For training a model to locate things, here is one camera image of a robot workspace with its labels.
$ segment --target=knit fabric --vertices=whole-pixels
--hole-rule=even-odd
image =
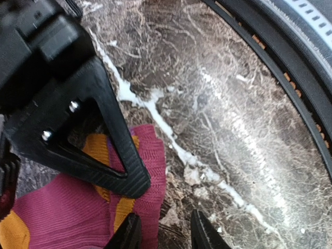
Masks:
[[[112,236],[125,217],[134,212],[142,220],[142,249],[156,249],[158,247],[158,221],[166,187],[163,141],[156,138],[154,127],[151,125],[133,128],[131,132],[139,137],[138,151],[150,173],[151,187],[136,200],[110,194],[109,212],[111,224],[114,224],[113,227],[110,226],[110,234]],[[111,167],[117,171],[123,171],[121,162],[109,141],[108,148]]]
[[[16,201],[13,211],[0,223],[3,249],[103,248],[131,212],[142,220],[142,248],[156,249],[165,194],[163,142],[156,138],[151,125],[133,128],[131,133],[151,175],[151,188],[146,194],[133,200],[60,174],[50,184]],[[123,171],[105,135],[90,135],[83,151]]]

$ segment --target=screw head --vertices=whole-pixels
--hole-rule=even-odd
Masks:
[[[71,101],[69,105],[69,110],[71,110],[71,112],[74,113],[77,109],[79,109],[79,103],[76,101]]]
[[[52,136],[52,132],[50,132],[50,131],[43,131],[43,133],[42,133],[42,135],[41,135],[42,139],[43,139],[45,142],[49,141],[50,138],[51,138],[51,136]]]

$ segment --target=black plastic claw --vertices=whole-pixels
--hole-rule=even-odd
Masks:
[[[231,249],[201,211],[192,212],[190,227],[192,249]]]
[[[0,51],[6,51],[0,57],[0,107],[10,114],[4,134],[20,155],[129,198],[146,192],[149,173],[82,26],[56,1],[38,1],[20,13],[15,28],[0,35]],[[67,141],[93,106],[104,118],[124,173]]]
[[[104,249],[140,249],[142,243],[142,224],[139,216],[131,213]]]
[[[0,137],[0,221],[5,218],[15,201],[20,170],[19,158],[9,152],[10,144],[1,133]]]
[[[77,5],[74,0],[65,0],[69,8],[73,12],[73,17],[76,18],[79,22],[83,17],[83,10]]]

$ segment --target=wheel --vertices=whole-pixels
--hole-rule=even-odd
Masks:
[[[332,24],[323,15],[328,14],[328,2],[203,1],[232,26],[279,81],[311,132],[331,178]]]

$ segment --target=brown marble surface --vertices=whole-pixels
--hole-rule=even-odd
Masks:
[[[221,18],[198,0],[79,3],[128,124],[153,123],[164,140],[160,248],[191,248],[193,209],[232,248],[332,248],[332,188],[311,135]],[[25,161],[18,195],[55,175]]]

